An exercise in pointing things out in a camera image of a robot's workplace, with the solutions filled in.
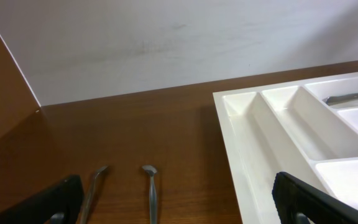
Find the large metal spoon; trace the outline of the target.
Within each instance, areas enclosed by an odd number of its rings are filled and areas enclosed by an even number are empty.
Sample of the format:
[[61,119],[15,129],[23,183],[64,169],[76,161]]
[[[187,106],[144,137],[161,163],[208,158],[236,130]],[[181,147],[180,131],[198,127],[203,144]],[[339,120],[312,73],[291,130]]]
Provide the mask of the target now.
[[358,93],[350,93],[350,94],[340,95],[340,96],[329,96],[327,98],[324,98],[323,102],[326,103],[327,105],[331,106],[331,105],[341,104],[341,103],[345,103],[348,101],[354,101],[354,100],[358,100]]

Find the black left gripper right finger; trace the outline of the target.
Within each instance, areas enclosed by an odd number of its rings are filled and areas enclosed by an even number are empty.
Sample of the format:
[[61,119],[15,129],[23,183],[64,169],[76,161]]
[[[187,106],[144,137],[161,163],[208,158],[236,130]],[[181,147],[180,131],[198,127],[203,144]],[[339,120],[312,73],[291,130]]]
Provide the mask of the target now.
[[276,174],[272,197],[282,224],[358,224],[358,210],[287,172]]

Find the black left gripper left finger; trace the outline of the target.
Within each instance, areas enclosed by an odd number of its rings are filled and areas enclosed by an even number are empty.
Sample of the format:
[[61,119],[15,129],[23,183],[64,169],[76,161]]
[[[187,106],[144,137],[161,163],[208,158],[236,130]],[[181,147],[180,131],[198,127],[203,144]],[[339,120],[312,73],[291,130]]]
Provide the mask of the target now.
[[84,199],[79,175],[69,175],[0,212],[0,223],[45,223],[63,213],[62,223],[76,223]]

